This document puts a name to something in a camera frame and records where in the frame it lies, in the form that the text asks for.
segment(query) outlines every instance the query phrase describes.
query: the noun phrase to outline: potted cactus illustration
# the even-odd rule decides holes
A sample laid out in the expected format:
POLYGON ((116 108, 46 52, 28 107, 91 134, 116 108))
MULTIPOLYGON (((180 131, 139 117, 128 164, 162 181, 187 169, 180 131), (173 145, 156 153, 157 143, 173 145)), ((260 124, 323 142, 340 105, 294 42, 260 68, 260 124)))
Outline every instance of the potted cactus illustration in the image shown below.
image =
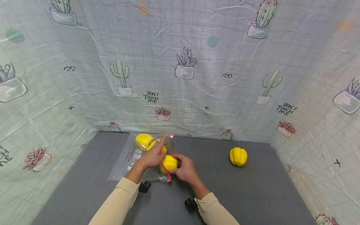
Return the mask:
POLYGON ((256 99, 256 104, 264 105, 267 104, 271 98, 271 95, 268 95, 271 88, 278 86, 283 79, 283 77, 278 77, 279 70, 275 70, 271 77, 268 79, 269 74, 267 74, 262 81, 262 87, 265 88, 265 91, 262 95, 259 95, 256 99))
POLYGON ((50 0, 55 8, 50 8, 53 20, 65 25, 76 25, 76 16, 70 11, 70 0, 50 0))
POLYGON ((115 122, 109 122, 109 123, 110 123, 109 128, 112 132, 121 132, 120 127, 115 122))
POLYGON ((155 110, 158 120, 168 121, 170 119, 171 111, 165 108, 155 110))
POLYGON ((25 84, 15 76, 15 68, 9 63, 0 66, 0 102, 9 102, 27 92, 25 84))
POLYGON ((337 94, 333 103, 346 114, 355 113, 360 107, 360 82, 353 79, 347 86, 347 89, 337 94))
POLYGON ((320 214, 316 217, 316 224, 317 225, 339 225, 339 223, 335 220, 334 217, 331 219, 324 214, 320 214))
POLYGON ((222 134, 222 138, 224 140, 228 140, 228 141, 233 141, 233 134, 231 133, 230 129, 227 129, 223 134, 222 134))
POLYGON ((183 48, 183 52, 176 54, 177 62, 175 68, 175 76, 180 79, 190 80, 194 77, 194 65, 198 58, 193 57, 193 53, 189 48, 183 48))
POLYGON ((252 23, 248 30, 248 36, 262 39, 265 37, 269 23, 272 19, 278 2, 276 0, 264 0, 257 12, 256 23, 252 23))
POLYGON ((129 68, 125 66, 125 71, 122 67, 122 62, 120 59, 116 60, 116 71, 114 66, 110 64, 111 73, 114 77, 119 78, 121 82, 121 86, 118 86, 117 89, 119 94, 124 97, 132 96, 132 89, 130 86, 126 85, 126 79, 129 78, 129 68))
POLYGON ((290 137, 291 134, 296 134, 295 133, 295 128, 291 123, 288 123, 286 121, 284 122, 279 122, 280 124, 278 125, 278 128, 276 129, 279 133, 281 133, 282 135, 284 135, 285 137, 290 137))
POLYGON ((34 172, 40 172, 44 167, 50 162, 51 155, 46 153, 46 148, 40 147, 38 150, 34 150, 27 154, 27 159, 25 160, 26 165, 23 169, 28 168, 34 172))

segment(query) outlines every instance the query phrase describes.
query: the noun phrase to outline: forearm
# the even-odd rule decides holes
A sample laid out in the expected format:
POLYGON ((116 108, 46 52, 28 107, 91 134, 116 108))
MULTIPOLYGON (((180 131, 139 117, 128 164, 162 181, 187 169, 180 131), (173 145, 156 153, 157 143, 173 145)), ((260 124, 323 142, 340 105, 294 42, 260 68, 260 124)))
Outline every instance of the forearm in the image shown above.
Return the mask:
POLYGON ((199 213, 207 225, 239 225, 212 192, 201 200, 195 199, 195 201, 198 204, 199 213))
POLYGON ((122 178, 89 225, 121 225, 139 192, 139 185, 122 178))
POLYGON ((210 193, 209 189, 204 185, 204 183, 200 180, 198 176, 196 176, 196 179, 194 181, 189 183, 192 190, 195 193, 195 197, 197 199, 202 199, 205 197, 208 193, 210 193))

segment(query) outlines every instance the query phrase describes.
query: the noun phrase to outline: person's right hand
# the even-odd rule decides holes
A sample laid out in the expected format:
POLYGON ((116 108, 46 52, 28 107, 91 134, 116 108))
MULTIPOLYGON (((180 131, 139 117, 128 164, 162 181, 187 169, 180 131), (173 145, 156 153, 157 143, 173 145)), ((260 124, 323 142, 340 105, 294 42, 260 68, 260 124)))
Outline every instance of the person's right hand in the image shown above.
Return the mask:
POLYGON ((181 166, 178 169, 172 169, 169 171, 171 174, 176 174, 176 176, 189 184, 193 184, 196 181, 200 180, 198 174, 196 173, 193 161, 182 155, 182 154, 173 154, 174 158, 181 160, 181 166))

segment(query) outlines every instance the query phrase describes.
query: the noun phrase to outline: plastic bag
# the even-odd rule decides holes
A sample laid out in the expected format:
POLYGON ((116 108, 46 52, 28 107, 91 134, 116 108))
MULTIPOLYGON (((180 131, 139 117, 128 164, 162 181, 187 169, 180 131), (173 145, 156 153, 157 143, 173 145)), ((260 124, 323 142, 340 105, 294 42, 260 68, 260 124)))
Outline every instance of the plastic bag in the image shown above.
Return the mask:
MULTIPOLYGON (((108 180, 114 180, 119 181, 121 178, 123 178, 132 168, 134 163, 140 159, 140 157, 145 153, 145 151, 141 150, 136 142, 135 138, 139 135, 137 132, 130 132, 129 137, 126 141, 126 144, 124 146, 124 149, 122 150, 116 164, 114 165, 108 180)), ((151 135, 153 140, 160 139, 163 135, 151 135)), ((167 148, 167 154, 171 153, 173 151, 172 146, 170 144, 170 139, 174 137, 173 135, 165 135, 165 141, 164 145, 167 148)), ((166 174, 163 174, 160 172, 160 167, 162 164, 160 164, 157 167, 154 168, 148 168, 145 170, 141 181, 165 181, 170 182, 171 176, 168 172, 166 174)))

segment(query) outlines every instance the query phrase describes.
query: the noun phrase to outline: person's left hand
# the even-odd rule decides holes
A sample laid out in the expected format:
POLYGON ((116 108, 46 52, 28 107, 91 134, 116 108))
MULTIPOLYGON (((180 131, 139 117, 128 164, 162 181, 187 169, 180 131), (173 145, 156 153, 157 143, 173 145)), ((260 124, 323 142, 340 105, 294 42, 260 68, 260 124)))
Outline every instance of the person's left hand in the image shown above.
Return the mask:
POLYGON ((163 136, 160 141, 156 141, 154 146, 141 156, 137 162, 145 168, 159 165, 166 156, 166 153, 160 154, 160 149, 164 146, 164 140, 165 136, 163 136))

